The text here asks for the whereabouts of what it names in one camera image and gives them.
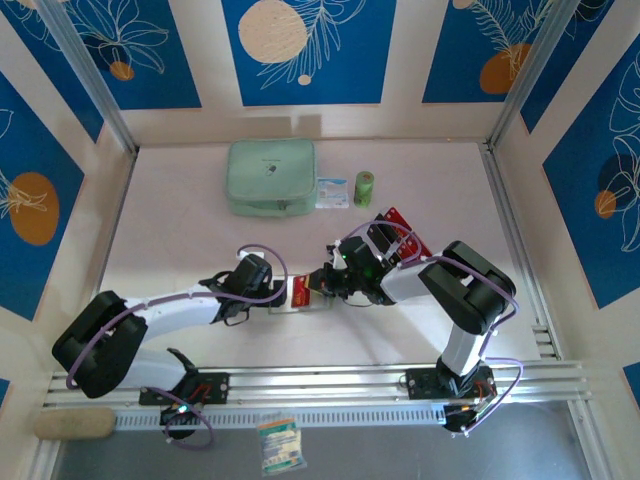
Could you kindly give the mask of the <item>beige foam roll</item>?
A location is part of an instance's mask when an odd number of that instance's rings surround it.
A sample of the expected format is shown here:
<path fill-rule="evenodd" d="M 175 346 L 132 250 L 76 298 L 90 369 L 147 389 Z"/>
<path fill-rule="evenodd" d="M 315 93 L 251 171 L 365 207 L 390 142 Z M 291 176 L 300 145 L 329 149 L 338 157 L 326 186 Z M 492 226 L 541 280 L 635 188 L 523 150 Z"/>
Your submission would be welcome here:
<path fill-rule="evenodd" d="M 40 440 L 94 440 L 110 436 L 116 415 L 110 408 L 67 408 L 41 412 L 34 422 Z"/>

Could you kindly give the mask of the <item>teal printed plastic packet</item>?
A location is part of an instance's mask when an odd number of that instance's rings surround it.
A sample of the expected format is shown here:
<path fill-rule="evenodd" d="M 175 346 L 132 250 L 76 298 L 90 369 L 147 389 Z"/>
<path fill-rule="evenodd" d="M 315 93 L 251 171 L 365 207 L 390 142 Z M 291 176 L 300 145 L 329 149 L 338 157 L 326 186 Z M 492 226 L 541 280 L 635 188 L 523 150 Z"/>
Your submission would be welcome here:
<path fill-rule="evenodd" d="M 274 417 L 257 426 L 260 441 L 261 470 L 273 476 L 307 465 L 302 453 L 302 435 L 293 417 Z"/>

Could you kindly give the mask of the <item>aluminium side rail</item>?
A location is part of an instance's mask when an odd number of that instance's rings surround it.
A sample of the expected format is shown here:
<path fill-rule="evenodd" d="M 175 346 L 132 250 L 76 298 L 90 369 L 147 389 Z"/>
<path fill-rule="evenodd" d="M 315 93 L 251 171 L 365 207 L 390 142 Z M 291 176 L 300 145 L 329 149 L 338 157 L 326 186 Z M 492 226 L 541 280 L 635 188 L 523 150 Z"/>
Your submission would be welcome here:
<path fill-rule="evenodd" d="M 563 360 L 564 355 L 558 343 L 555 328 L 552 325 L 549 308 L 526 251 L 516 212 L 509 198 L 507 186 L 497 159 L 491 147 L 486 143 L 480 144 L 480 151 L 485 173 L 514 263 L 516 277 L 519 280 L 518 295 L 523 297 L 521 305 L 527 306 L 533 316 L 531 325 L 538 351 L 542 359 Z"/>

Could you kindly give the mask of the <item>aluminium frame post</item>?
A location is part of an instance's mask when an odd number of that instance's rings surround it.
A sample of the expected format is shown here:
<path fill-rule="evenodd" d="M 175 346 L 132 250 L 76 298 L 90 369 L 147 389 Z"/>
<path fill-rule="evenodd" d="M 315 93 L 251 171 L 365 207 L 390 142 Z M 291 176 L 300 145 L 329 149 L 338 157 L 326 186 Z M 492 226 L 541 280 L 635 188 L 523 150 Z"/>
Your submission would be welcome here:
<path fill-rule="evenodd" d="M 36 10 L 49 33 L 60 48 L 65 59 L 81 82 L 92 103 L 105 123 L 110 127 L 115 139 L 133 158 L 137 157 L 136 145 L 99 69 L 87 51 L 80 35 L 63 5 L 57 0 L 33 0 Z"/>
<path fill-rule="evenodd" d="M 486 146 L 494 153 L 510 125 L 529 97 L 549 58 L 576 12 L 580 0 L 554 0 L 548 18 L 541 25 L 529 54 L 508 92 L 500 114 L 486 138 Z"/>

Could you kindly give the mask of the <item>green card holder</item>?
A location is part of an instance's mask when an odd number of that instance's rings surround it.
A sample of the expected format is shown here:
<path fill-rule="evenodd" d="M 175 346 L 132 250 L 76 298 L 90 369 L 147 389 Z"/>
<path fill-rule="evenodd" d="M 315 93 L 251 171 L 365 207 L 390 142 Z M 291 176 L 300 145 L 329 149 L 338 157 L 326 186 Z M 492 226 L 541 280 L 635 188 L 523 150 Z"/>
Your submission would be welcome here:
<path fill-rule="evenodd" d="M 293 308 L 291 306 L 291 298 L 292 298 L 292 283 L 293 278 L 299 275 L 290 276 L 288 279 L 291 280 L 291 285 L 289 287 L 290 305 L 287 307 L 273 307 L 272 302 L 268 306 L 268 312 L 271 315 L 281 315 L 281 314 L 294 314 L 294 313 L 311 313 L 316 311 L 325 311 L 330 310 L 332 307 L 332 298 L 325 297 L 324 295 L 311 290 L 311 304 L 308 307 L 304 308 Z"/>

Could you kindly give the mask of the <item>black controller box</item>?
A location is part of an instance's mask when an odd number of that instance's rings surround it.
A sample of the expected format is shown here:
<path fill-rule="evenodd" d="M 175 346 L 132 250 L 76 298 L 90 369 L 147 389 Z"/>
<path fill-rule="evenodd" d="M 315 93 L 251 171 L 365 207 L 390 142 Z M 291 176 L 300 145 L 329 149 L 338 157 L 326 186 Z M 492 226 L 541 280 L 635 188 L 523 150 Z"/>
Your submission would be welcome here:
<path fill-rule="evenodd" d="M 199 417 L 185 405 L 173 405 L 160 411 L 160 425 L 170 440 L 184 440 L 195 433 L 193 426 L 199 423 Z"/>

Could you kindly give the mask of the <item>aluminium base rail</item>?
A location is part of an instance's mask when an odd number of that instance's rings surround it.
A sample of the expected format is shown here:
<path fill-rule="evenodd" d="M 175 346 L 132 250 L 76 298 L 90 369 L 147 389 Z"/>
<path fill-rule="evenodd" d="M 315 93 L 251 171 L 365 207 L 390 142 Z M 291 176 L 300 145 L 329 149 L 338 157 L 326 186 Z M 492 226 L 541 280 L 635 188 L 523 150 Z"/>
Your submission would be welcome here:
<path fill-rule="evenodd" d="M 406 365 L 231 368 L 228 407 L 354 406 L 409 402 Z M 522 370 L 491 364 L 497 391 L 520 381 L 507 399 L 513 402 L 586 400 L 592 396 L 588 370 L 578 362 L 530 361 Z"/>

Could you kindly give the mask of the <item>white blue surgical mask packet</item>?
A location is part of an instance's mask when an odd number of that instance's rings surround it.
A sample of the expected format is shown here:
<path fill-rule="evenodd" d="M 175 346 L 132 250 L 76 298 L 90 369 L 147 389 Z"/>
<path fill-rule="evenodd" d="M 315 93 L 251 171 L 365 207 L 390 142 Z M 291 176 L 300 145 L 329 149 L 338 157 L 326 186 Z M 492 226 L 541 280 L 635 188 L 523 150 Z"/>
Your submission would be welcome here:
<path fill-rule="evenodd" d="M 340 178 L 319 178 L 317 209 L 346 209 L 349 207 L 348 181 Z"/>

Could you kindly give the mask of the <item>black VIP card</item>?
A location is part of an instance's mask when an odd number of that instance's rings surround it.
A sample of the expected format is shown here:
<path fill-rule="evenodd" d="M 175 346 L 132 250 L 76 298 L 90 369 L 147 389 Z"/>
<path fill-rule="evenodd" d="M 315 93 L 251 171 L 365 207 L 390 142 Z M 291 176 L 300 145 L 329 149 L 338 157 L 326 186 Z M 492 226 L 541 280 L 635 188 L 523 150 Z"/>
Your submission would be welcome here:
<path fill-rule="evenodd" d="M 369 236 L 377 249 L 383 254 L 389 251 L 391 245 L 398 238 L 397 233 L 391 226 L 379 224 L 371 226 Z"/>

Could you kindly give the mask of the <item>mint green zipper pouch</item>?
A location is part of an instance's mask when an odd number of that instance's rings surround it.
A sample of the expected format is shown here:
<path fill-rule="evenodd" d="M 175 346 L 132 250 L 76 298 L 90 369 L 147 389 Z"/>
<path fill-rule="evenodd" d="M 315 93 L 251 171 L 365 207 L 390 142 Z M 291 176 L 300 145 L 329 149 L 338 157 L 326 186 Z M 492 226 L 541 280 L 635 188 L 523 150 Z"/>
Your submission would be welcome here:
<path fill-rule="evenodd" d="M 292 217 L 311 213 L 317 200 L 317 162 L 309 139 L 251 139 L 231 144 L 225 194 L 239 216 Z"/>

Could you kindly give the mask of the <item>green cylindrical bottle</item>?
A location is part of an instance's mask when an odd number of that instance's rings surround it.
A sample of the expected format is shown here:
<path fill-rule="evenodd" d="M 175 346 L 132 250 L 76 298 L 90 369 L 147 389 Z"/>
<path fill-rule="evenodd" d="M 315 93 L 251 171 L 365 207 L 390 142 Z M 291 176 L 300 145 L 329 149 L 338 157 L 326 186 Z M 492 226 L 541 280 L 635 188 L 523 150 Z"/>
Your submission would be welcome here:
<path fill-rule="evenodd" d="M 367 207 L 372 199 L 374 175 L 369 171 L 361 171 L 356 176 L 354 188 L 354 205 L 356 207 Z"/>

